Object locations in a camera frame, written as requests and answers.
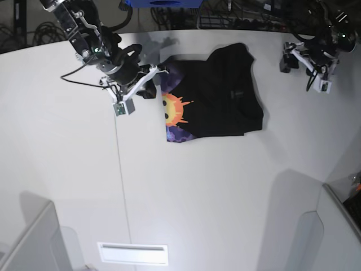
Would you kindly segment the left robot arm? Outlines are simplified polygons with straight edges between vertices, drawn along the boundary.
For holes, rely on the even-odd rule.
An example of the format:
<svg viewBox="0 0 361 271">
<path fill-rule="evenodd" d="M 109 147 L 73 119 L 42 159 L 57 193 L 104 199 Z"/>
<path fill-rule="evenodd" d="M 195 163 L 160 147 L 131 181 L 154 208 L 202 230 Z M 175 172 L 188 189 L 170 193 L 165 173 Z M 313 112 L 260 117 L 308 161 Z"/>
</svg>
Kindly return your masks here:
<svg viewBox="0 0 361 271">
<path fill-rule="evenodd" d="M 350 53 L 356 47 L 358 35 L 348 15 L 332 11 L 325 1 L 283 1 L 281 11 L 284 22 L 298 42 L 285 42 L 280 70 L 289 73 L 299 68 L 292 51 L 310 63 L 307 74 L 331 73 L 341 53 Z"/>
</svg>

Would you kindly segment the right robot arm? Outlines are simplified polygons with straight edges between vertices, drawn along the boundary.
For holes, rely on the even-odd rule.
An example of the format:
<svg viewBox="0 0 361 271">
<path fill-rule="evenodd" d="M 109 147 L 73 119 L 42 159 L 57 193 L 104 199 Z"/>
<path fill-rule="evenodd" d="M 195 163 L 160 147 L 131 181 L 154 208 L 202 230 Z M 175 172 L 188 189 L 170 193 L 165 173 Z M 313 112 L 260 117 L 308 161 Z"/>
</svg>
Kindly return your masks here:
<svg viewBox="0 0 361 271">
<path fill-rule="evenodd" d="M 122 39 L 116 31 L 125 23 L 106 27 L 93 1 L 42 1 L 41 4 L 54 14 L 83 66 L 94 65 L 104 73 L 97 88 L 109 90 L 116 102 L 126 101 L 132 95 L 144 99 L 156 97 L 153 78 L 167 69 L 163 65 L 140 65 L 143 47 L 138 43 L 119 47 Z"/>
</svg>

